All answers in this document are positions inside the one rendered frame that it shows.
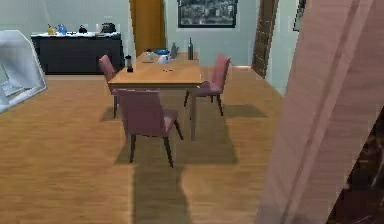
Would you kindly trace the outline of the black kitchen counter cabinet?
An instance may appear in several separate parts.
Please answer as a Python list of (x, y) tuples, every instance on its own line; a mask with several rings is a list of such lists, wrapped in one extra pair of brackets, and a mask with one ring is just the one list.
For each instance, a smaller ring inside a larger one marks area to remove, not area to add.
[(35, 36), (31, 40), (47, 75), (102, 74), (99, 59), (104, 55), (116, 70), (124, 67), (120, 34), (110, 37)]

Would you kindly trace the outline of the pink dining chair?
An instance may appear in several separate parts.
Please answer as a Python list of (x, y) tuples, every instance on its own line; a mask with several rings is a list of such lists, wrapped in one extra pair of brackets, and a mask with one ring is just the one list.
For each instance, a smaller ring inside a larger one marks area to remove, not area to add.
[(224, 92), (229, 65), (230, 58), (219, 54), (216, 58), (211, 79), (203, 81), (197, 89), (186, 91), (183, 106), (187, 106), (187, 101), (190, 95), (194, 95), (196, 97), (209, 97), (210, 100), (216, 98), (220, 115), (223, 115), (221, 95)]
[[(99, 67), (102, 70), (104, 74), (104, 78), (106, 82), (111, 81), (115, 75), (116, 71), (107, 55), (103, 55), (99, 60)], [(114, 103), (113, 103), (113, 117), (116, 117), (117, 113), (117, 105), (118, 105), (118, 97), (116, 95), (116, 90), (113, 87), (109, 87), (110, 93), (114, 98)]]
[(130, 140), (129, 161), (133, 162), (138, 136), (163, 139), (169, 166), (174, 167), (169, 133), (176, 128), (178, 136), (184, 139), (178, 122), (178, 111), (162, 107), (158, 91), (117, 91), (121, 119), (126, 137)]

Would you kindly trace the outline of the wooden dining table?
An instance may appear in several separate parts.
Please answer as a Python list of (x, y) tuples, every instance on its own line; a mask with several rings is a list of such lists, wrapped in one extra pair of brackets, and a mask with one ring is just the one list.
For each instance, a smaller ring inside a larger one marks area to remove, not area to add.
[(108, 82), (116, 90), (116, 95), (122, 89), (158, 91), (160, 96), (164, 90), (193, 90), (202, 83), (199, 62), (183, 56), (171, 60), (169, 64), (159, 64), (141, 55), (132, 66), (133, 72), (124, 68)]

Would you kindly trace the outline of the orange wooden door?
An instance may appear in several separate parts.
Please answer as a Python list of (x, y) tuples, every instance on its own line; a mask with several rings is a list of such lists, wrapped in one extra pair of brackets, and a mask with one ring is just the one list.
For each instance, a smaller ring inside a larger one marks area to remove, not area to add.
[(129, 0), (136, 56), (166, 47), (164, 0)]

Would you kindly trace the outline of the dark brown wooden door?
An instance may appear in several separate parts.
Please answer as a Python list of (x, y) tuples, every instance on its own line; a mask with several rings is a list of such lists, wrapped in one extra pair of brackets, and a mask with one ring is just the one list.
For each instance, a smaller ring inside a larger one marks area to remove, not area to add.
[(278, 2), (279, 0), (260, 0), (252, 69), (262, 78), (266, 77)]

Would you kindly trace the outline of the pink wooden door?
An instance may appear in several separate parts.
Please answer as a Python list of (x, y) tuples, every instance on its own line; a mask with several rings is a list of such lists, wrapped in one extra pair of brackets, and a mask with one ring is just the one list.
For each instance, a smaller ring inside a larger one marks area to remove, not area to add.
[(325, 224), (384, 106), (384, 0), (310, 0), (256, 224)]

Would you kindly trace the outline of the dark framed wall picture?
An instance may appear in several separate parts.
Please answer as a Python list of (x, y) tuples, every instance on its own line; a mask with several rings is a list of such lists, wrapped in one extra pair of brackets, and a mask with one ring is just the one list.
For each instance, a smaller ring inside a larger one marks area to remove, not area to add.
[(234, 28), (238, 0), (177, 0), (179, 28)]

